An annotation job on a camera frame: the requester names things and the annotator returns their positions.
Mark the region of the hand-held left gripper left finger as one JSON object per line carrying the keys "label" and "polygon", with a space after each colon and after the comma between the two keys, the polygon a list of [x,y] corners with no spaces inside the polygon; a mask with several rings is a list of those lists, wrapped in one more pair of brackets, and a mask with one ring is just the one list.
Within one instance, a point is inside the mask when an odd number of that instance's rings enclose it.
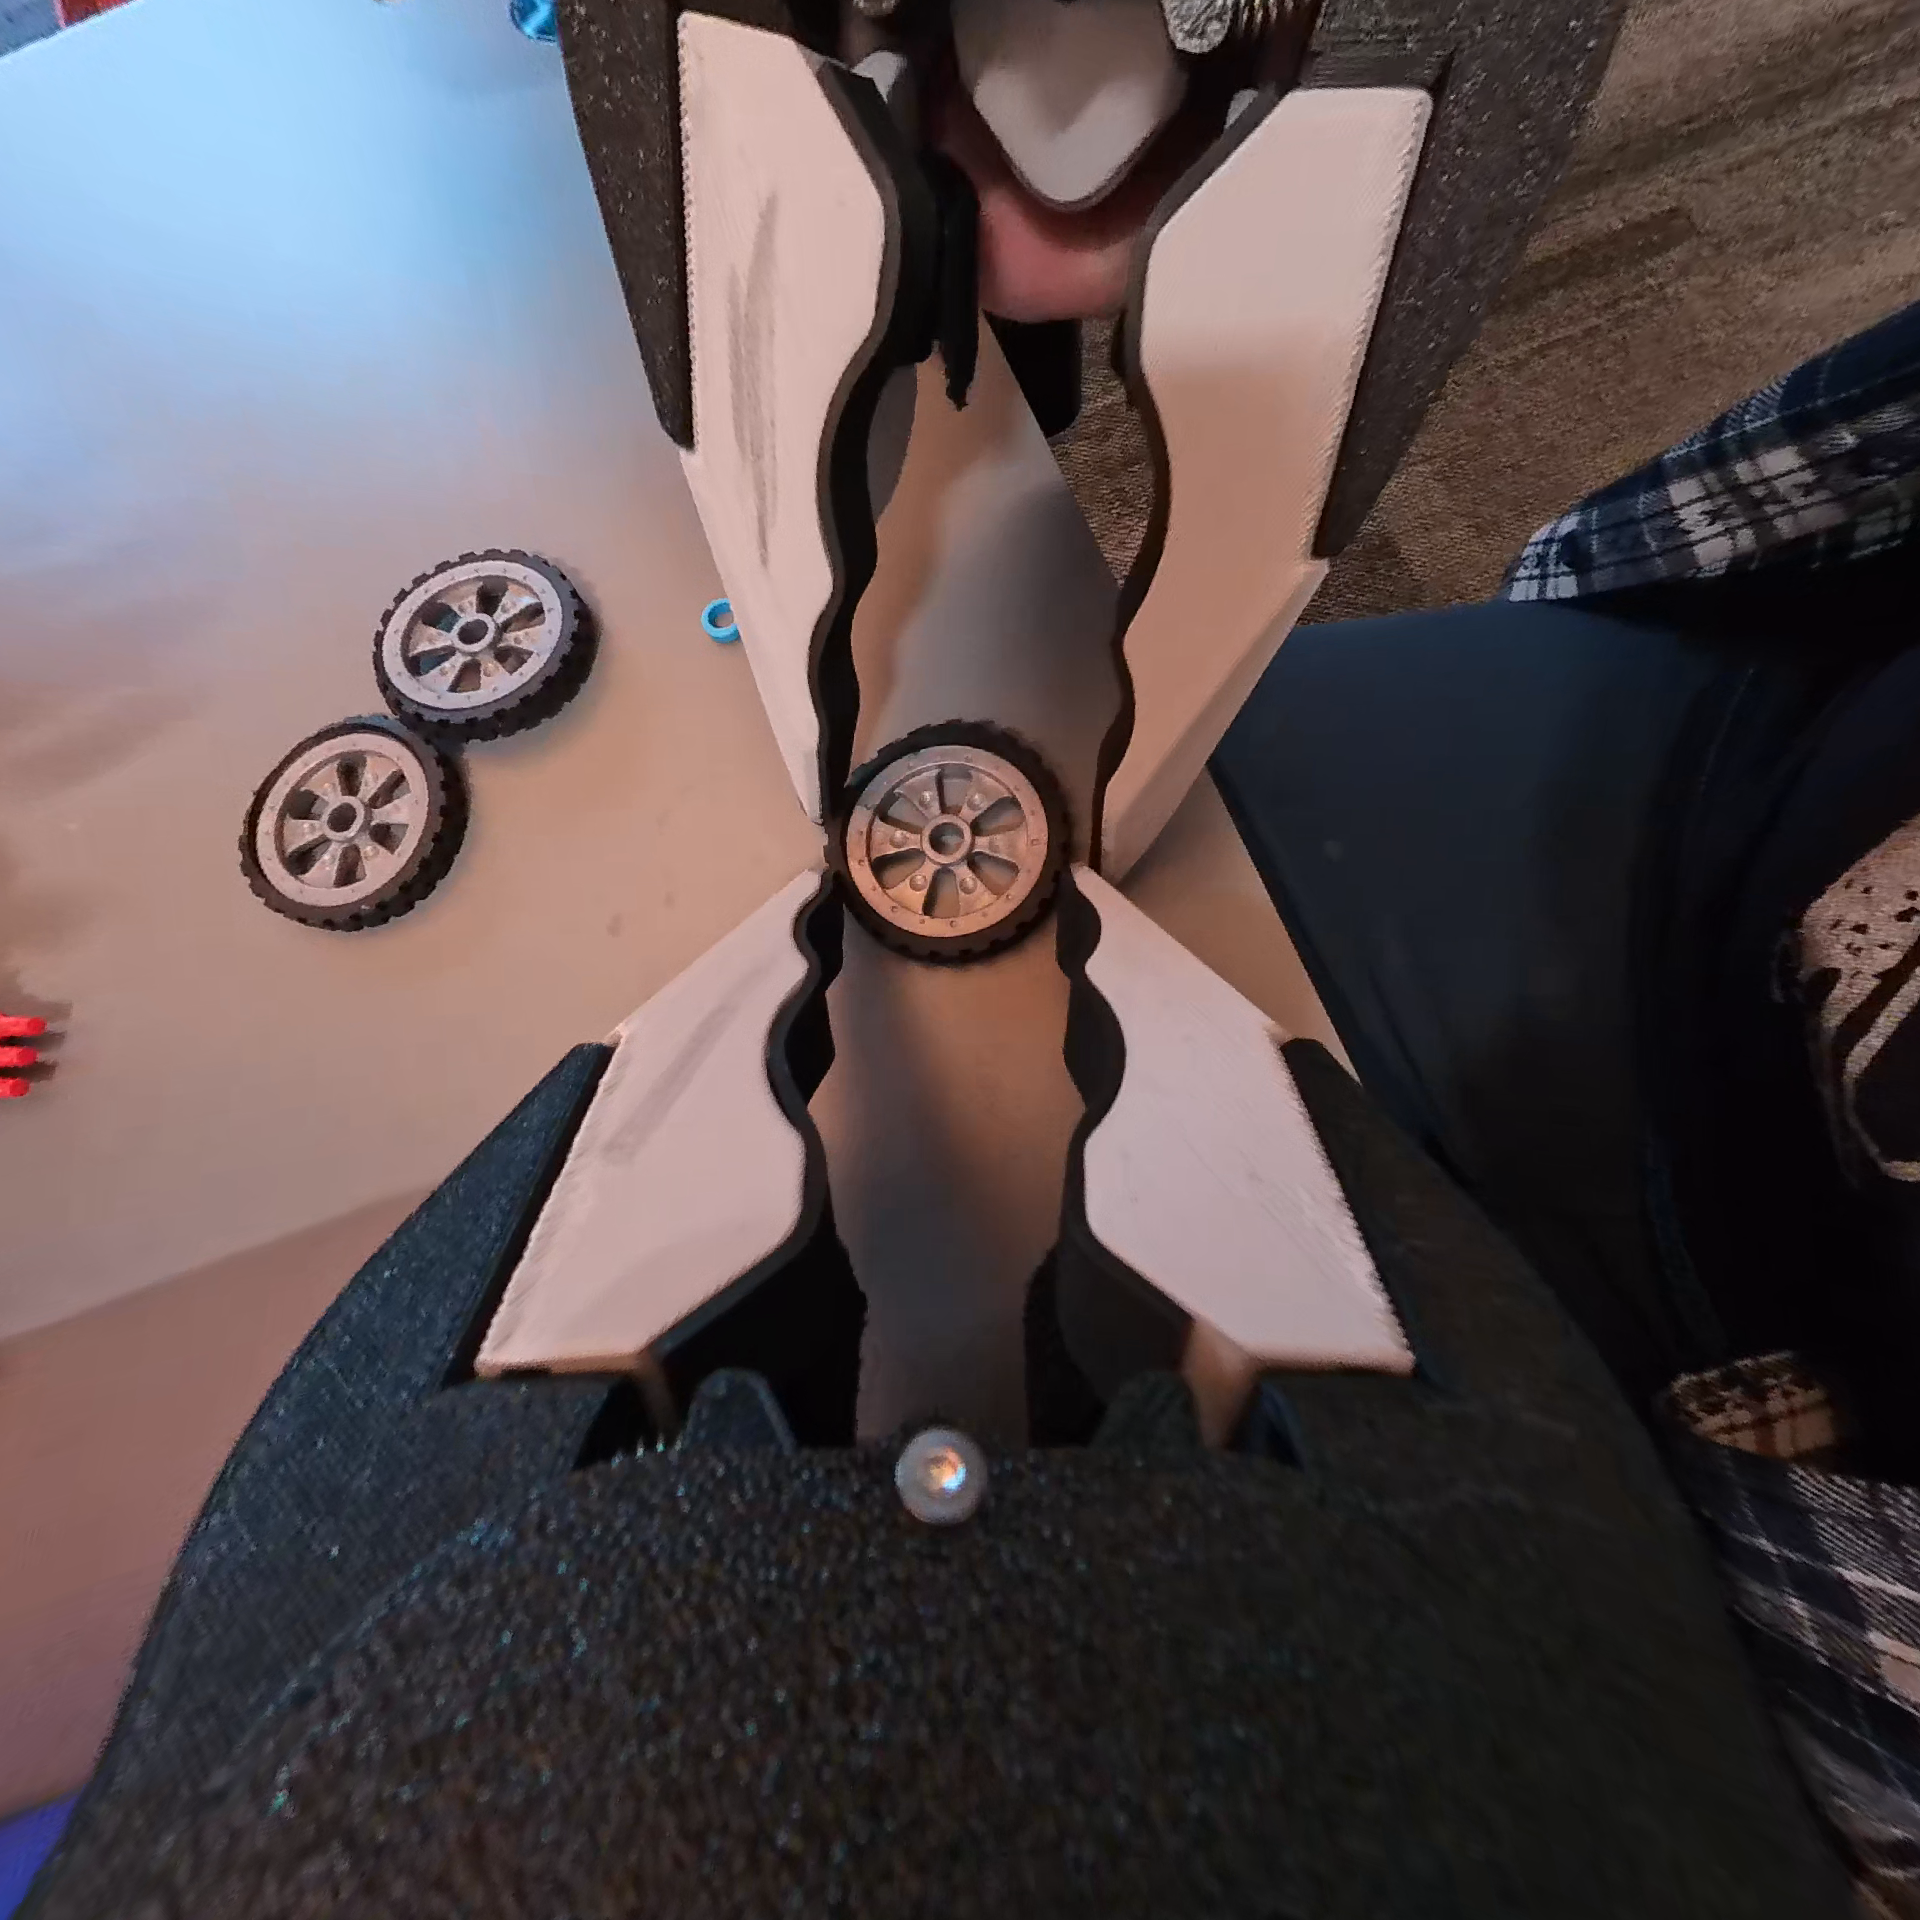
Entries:
{"label": "hand-held left gripper left finger", "polygon": [[626,1377],[669,1435],[737,1370],[799,1445],[854,1443],[865,1299],[809,1115],[843,932],[832,876],[803,870],[618,1025],[478,1377]]}

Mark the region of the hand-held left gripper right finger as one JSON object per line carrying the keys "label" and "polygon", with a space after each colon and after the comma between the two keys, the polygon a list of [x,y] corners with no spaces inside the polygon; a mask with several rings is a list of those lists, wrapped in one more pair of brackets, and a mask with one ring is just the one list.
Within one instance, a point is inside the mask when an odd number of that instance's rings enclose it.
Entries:
{"label": "hand-held left gripper right finger", "polygon": [[1089,869],[1056,931],[1082,1113],[1024,1307],[1031,1443],[1085,1445],[1145,1377],[1214,1450],[1259,1432],[1269,1378],[1413,1378],[1280,1029]]}

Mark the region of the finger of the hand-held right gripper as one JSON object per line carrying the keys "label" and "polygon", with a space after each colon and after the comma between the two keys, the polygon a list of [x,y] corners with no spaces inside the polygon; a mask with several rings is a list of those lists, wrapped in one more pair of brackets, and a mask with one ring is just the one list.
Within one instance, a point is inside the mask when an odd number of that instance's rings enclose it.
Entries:
{"label": "finger of the hand-held right gripper", "polygon": [[1266,88],[1136,250],[1122,376],[1153,505],[1097,773],[1105,877],[1159,840],[1327,574],[1315,530],[1431,117],[1421,84]]}
{"label": "finger of the hand-held right gripper", "polygon": [[824,817],[814,686],[848,562],[832,456],[895,315],[901,195],[843,66],[721,16],[678,18],[693,445],[680,465],[775,746]]}

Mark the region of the grey toy wheel black tyre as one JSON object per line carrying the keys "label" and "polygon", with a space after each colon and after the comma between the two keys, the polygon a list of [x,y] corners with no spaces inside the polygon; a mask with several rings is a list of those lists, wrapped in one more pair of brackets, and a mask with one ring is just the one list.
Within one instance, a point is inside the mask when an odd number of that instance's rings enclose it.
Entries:
{"label": "grey toy wheel black tyre", "polygon": [[951,717],[853,771],[830,850],[850,920],[879,949],[968,966],[1018,947],[1050,910],[1071,814],[1031,741]]}
{"label": "grey toy wheel black tyre", "polygon": [[413,913],[464,845],[456,756],[391,715],[295,744],[258,785],[237,840],[250,894],[310,929],[368,931]]}
{"label": "grey toy wheel black tyre", "polygon": [[462,554],[407,584],[371,634],[371,670],[397,721],[456,746],[513,736],[584,686],[597,620],[553,560]]}

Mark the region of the person's right hand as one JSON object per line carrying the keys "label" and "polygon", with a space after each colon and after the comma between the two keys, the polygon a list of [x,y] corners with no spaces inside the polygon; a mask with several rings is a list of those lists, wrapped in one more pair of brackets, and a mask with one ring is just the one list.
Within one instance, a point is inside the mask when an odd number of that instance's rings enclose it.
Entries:
{"label": "person's right hand", "polygon": [[1145,212],[1125,198],[1048,208],[1011,182],[982,187],[975,293],[982,312],[1018,325],[1107,321],[1128,293]]}

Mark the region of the person's plaid shirt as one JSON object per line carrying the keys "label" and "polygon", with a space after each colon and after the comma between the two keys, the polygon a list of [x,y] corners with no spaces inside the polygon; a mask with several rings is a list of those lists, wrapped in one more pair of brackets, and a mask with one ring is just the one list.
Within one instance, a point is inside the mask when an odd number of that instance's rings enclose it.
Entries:
{"label": "person's plaid shirt", "polygon": [[1861,1435],[1799,1352],[1725,1358],[1663,1227],[1656,881],[1674,794],[1749,667],[1915,649],[1915,307],[1739,401],[1521,548],[1510,604],[1663,617],[1714,651],[1651,808],[1627,982],[1639,1025],[1648,1227],[1686,1358],[1655,1392],[1766,1701],[1867,1916],[1915,1916],[1915,1452]]}

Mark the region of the person's dark trousers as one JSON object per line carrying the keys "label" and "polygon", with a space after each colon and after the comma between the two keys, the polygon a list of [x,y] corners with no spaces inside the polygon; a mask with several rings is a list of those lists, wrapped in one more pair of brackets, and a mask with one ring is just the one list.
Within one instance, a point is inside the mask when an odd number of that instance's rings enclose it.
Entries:
{"label": "person's dark trousers", "polygon": [[1633,1402],[1686,1358],[1650,1243],[1627,982],[1651,808],[1714,651],[1478,605],[1286,641],[1214,780],[1359,1081]]}

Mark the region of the person's dark printed t-shirt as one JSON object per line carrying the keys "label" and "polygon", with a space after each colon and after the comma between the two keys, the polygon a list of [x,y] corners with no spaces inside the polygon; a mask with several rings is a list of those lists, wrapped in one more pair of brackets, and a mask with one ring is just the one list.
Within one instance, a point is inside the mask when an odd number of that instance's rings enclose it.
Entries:
{"label": "person's dark printed t-shirt", "polygon": [[1915,649],[1712,709],[1656,904],[1663,1227],[1725,1358],[1790,1348],[1915,1452]]}

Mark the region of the blue plastic bin white tag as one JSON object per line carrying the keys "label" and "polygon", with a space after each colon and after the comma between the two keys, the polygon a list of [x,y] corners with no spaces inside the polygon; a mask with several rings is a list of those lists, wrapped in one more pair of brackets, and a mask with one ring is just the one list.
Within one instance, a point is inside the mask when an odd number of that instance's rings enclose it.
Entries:
{"label": "blue plastic bin white tag", "polygon": [[78,1793],[58,1795],[37,1808],[1,1818],[0,1916],[10,1917],[24,1902],[37,1874],[55,1854],[79,1801]]}

